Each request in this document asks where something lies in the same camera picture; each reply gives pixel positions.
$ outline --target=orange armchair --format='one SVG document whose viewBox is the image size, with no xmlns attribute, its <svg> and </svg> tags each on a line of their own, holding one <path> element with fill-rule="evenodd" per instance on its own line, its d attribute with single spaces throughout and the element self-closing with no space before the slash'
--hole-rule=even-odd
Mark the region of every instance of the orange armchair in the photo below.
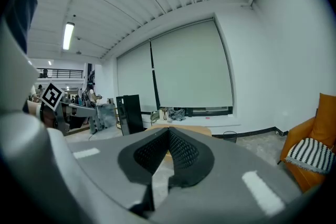
<svg viewBox="0 0 336 224">
<path fill-rule="evenodd" d="M 296 166 L 292 163 L 287 163 L 285 159 L 287 157 L 289 150 L 295 144 L 299 143 L 302 139 L 307 138 L 309 136 L 309 134 L 313 129 L 314 121 L 315 118 L 311 118 L 291 129 L 288 133 L 284 148 L 282 149 L 280 155 L 280 160 L 285 163 L 285 166 L 293 174 L 294 178 L 298 182 L 303 192 L 307 191 L 313 186 L 321 184 L 324 181 L 325 176 L 318 173 L 314 173 L 312 171 L 302 169 L 299 166 Z"/>
</svg>

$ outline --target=fluorescent light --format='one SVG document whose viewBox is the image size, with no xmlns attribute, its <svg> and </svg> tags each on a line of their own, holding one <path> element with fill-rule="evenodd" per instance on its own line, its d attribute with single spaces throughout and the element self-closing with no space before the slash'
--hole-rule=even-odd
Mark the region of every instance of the fluorescent light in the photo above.
<svg viewBox="0 0 336 224">
<path fill-rule="evenodd" d="M 70 41 L 72 36 L 72 31 L 75 25 L 73 23 L 67 23 L 64 31 L 64 40 L 63 40 L 63 50 L 68 50 L 70 47 Z"/>
</svg>

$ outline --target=black and white striped cushion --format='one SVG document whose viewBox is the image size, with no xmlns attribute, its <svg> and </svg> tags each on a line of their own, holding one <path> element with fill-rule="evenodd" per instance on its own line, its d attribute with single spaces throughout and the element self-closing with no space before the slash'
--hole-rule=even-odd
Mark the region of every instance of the black and white striped cushion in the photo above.
<svg viewBox="0 0 336 224">
<path fill-rule="evenodd" d="M 306 138 L 290 149 L 286 161 L 306 170 L 327 174 L 336 158 L 327 146 L 313 138 Z"/>
</svg>

